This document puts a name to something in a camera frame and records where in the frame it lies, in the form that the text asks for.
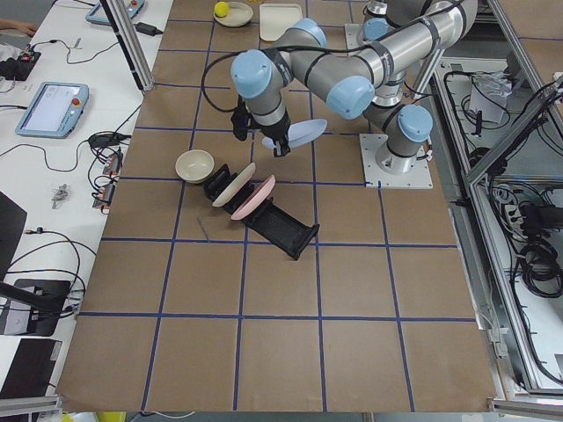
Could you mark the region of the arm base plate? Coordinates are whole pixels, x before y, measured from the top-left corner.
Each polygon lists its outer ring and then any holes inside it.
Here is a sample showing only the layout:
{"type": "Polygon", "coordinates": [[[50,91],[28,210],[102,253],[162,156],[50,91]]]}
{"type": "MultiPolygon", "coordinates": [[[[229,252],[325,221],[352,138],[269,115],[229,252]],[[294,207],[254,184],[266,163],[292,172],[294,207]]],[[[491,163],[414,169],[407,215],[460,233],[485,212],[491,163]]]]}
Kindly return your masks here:
{"type": "Polygon", "coordinates": [[[345,24],[344,34],[347,45],[347,55],[355,55],[359,52],[359,47],[369,45],[372,40],[365,37],[365,24],[345,24]]]}
{"type": "Polygon", "coordinates": [[[360,134],[364,184],[379,189],[422,189],[434,187],[426,151],[420,144],[415,156],[395,156],[388,149],[387,135],[360,134]]]}

